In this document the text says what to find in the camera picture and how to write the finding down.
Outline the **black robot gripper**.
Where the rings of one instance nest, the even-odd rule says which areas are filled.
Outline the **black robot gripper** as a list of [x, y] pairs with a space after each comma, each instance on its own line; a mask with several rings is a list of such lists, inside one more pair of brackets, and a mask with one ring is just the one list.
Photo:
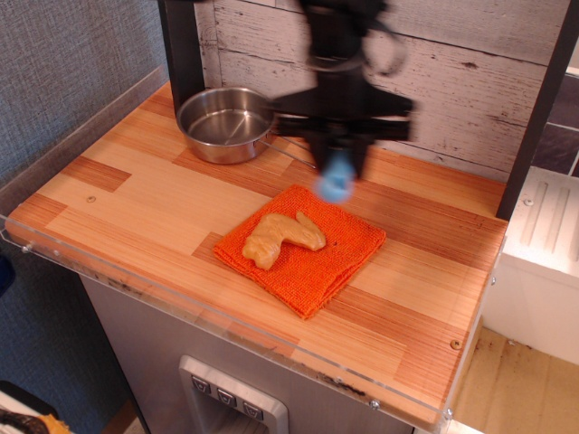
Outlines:
[[314, 86], [276, 97], [278, 131], [306, 139], [322, 173], [336, 150], [335, 140], [350, 140], [356, 177], [362, 178], [368, 149], [376, 140], [411, 136], [413, 101], [370, 84], [360, 66], [315, 70]]

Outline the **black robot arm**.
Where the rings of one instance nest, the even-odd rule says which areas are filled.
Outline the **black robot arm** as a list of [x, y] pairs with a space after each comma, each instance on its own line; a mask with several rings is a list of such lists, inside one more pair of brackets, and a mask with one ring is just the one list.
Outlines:
[[413, 101], [378, 89], [364, 74], [364, 38], [373, 30], [390, 31], [378, 19], [387, 3], [302, 1], [299, 5], [309, 27], [308, 64], [316, 84], [272, 101], [278, 130], [283, 136], [305, 138], [320, 171], [344, 152], [360, 177], [367, 150], [375, 141], [407, 140], [411, 132]]

